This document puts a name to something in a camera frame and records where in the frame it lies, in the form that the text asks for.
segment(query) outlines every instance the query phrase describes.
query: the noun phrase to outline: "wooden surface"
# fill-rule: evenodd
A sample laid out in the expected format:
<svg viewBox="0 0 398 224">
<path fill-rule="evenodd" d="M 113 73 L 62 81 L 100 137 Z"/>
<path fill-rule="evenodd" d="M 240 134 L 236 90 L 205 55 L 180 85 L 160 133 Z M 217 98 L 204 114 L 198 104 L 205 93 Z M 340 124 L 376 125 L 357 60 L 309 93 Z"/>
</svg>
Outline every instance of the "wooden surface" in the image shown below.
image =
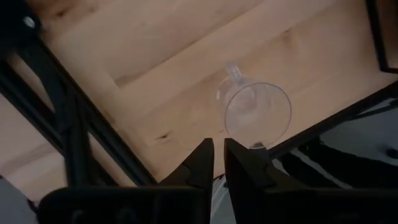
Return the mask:
<svg viewBox="0 0 398 224">
<path fill-rule="evenodd" d="M 397 80 L 378 71 L 363 0 L 30 3 L 44 22 L 51 50 L 157 180 L 206 137 L 216 145 L 215 175 L 224 172 L 227 135 L 215 93 L 227 76 L 227 61 L 287 92 L 292 122 L 276 144 Z M 48 102 L 31 71 L 15 57 L 10 61 Z M 36 150 L 22 148 L 15 157 Z M 118 182 L 132 185 L 98 145 L 94 148 Z M 12 156 L 3 160 L 10 161 Z M 34 192 L 34 184 L 12 179 L 23 169 L 16 163 L 8 176 L 23 191 Z M 48 168 L 35 181 L 49 181 L 49 170 L 61 173 Z"/>
</svg>

